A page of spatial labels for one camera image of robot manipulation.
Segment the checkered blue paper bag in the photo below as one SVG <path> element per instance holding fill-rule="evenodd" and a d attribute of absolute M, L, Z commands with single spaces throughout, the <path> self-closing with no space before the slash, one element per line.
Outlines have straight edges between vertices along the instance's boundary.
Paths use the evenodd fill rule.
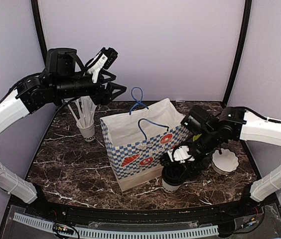
<path fill-rule="evenodd" d="M 159 158 L 184 142 L 189 131 L 184 115 L 166 98 L 144 109 L 100 118 L 102 134 L 115 178 L 126 191 L 161 175 Z"/>

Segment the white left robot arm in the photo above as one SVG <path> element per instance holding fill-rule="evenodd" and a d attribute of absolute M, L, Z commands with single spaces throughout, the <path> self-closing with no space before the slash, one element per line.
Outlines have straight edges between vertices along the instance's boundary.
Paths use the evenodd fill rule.
<path fill-rule="evenodd" d="M 21 119 L 0 134 L 0 162 L 8 163 L 22 179 L 54 114 L 55 107 L 44 107 L 30 115 L 29 120 Z"/>

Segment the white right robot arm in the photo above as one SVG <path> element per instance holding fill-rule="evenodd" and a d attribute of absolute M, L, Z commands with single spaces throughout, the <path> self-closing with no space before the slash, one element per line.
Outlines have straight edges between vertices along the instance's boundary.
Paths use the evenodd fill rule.
<path fill-rule="evenodd" d="M 194 106 L 181 125 L 198 138 L 182 142 L 160 158 L 162 185 L 169 193 L 202 171 L 203 161 L 223 143 L 254 141 L 281 147 L 281 120 L 265 117 L 248 107 L 226 107 L 219 116 L 214 116 Z M 281 165 L 244 187 L 235 211 L 246 216 L 255 205 L 280 189 Z"/>

